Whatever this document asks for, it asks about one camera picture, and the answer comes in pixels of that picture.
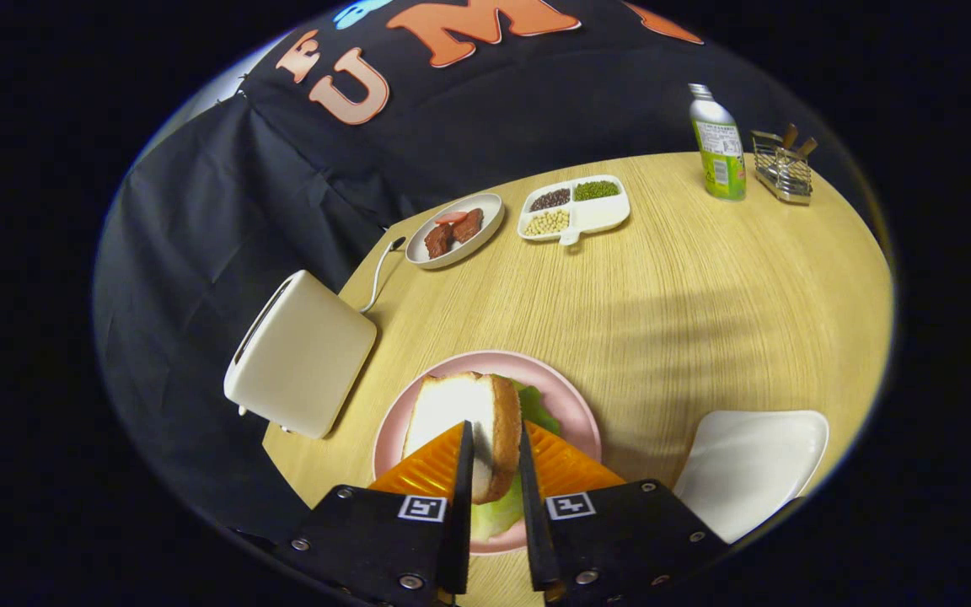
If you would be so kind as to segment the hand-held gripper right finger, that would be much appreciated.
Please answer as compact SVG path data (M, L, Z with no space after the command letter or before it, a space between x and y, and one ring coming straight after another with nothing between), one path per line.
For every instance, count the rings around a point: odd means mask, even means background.
M520 445L533 588L547 604L661 604L731 546L661 481L624 481L525 422Z

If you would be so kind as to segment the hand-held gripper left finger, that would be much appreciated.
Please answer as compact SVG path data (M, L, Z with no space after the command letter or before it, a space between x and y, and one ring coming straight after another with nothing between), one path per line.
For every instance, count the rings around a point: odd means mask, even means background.
M469 579L473 424L433 443L440 495L335 486L290 534L288 567L340 606L454 606Z

